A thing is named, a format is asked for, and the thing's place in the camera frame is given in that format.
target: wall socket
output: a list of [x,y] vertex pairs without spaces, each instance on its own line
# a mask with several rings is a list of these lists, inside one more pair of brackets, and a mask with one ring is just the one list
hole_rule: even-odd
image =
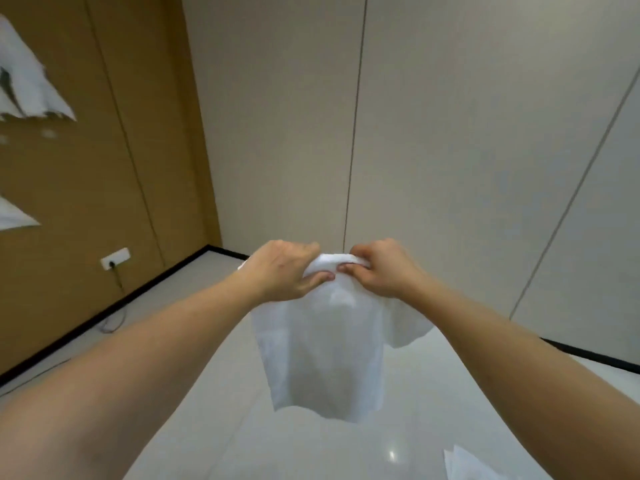
[[111,269],[111,266],[109,266],[110,262],[114,263],[117,266],[120,263],[123,263],[124,261],[129,259],[130,257],[131,257],[131,253],[129,252],[129,248],[123,248],[119,251],[114,252],[113,254],[109,254],[108,256],[100,259],[100,264],[105,270],[108,271]]

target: glossy floor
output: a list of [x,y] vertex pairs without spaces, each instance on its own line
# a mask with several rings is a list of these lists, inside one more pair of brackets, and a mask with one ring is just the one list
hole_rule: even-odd
[[[130,304],[127,324],[219,281],[239,263],[215,253],[203,255]],[[117,322],[119,313],[111,320]],[[0,395],[102,339],[96,330],[85,333],[0,388]],[[640,402],[640,376],[580,361]],[[359,425],[324,420],[300,408],[274,413],[247,317],[142,452],[127,479],[445,480],[442,450],[453,444],[514,478],[549,478],[510,433],[437,330],[411,346],[385,350],[384,373],[384,406]],[[12,395],[0,399],[0,407]]]

